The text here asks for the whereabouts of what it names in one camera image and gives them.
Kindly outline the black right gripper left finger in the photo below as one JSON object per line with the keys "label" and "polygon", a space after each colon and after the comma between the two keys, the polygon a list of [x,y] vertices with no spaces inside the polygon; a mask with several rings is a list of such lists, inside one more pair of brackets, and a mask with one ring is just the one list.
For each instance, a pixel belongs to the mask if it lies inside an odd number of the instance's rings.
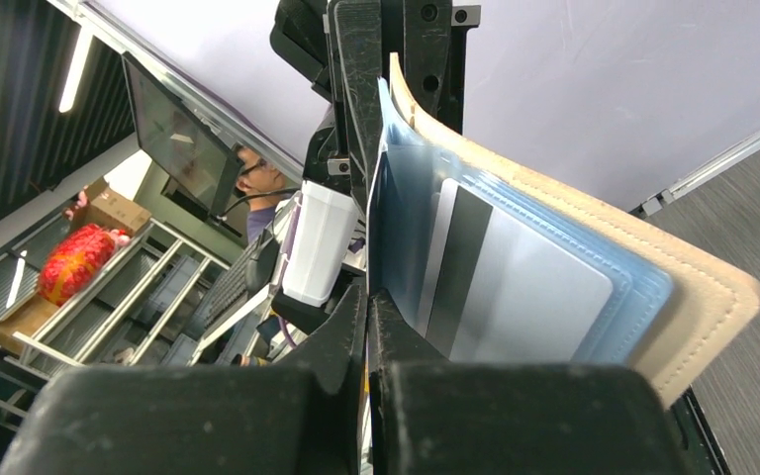
{"label": "black right gripper left finger", "polygon": [[351,285],[264,366],[69,369],[40,392],[3,474],[355,474],[365,290]]}

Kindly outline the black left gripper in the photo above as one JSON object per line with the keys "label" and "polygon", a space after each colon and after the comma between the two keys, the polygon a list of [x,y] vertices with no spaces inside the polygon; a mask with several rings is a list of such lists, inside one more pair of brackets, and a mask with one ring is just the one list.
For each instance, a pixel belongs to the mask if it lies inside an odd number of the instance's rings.
{"label": "black left gripper", "polygon": [[382,127],[378,80],[389,78],[392,53],[417,103],[462,132],[467,35],[480,24],[479,5],[441,0],[279,2],[272,48],[330,103],[308,144],[302,193],[367,196]]}

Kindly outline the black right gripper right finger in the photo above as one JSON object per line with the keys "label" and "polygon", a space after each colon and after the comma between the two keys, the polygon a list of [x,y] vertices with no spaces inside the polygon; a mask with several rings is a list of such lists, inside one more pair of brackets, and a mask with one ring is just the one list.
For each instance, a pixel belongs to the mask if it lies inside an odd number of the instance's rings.
{"label": "black right gripper right finger", "polygon": [[378,474],[686,474],[648,382],[622,366],[454,363],[368,300]]}

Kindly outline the grey credit card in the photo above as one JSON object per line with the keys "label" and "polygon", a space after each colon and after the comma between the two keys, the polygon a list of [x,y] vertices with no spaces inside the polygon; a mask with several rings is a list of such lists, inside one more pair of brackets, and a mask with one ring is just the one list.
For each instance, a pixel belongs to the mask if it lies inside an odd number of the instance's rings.
{"label": "grey credit card", "polygon": [[452,361],[569,360],[612,279],[452,179],[436,198],[417,330]]}

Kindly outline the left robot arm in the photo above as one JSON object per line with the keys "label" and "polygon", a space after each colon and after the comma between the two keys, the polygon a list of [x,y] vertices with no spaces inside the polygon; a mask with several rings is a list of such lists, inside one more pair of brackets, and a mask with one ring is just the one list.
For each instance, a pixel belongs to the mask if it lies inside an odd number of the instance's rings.
{"label": "left robot arm", "polygon": [[368,206],[384,148],[382,104],[394,71],[416,103],[455,131],[463,123],[466,46],[478,5],[450,1],[282,1],[274,51],[330,106],[312,135],[283,242],[274,310],[311,332]]}

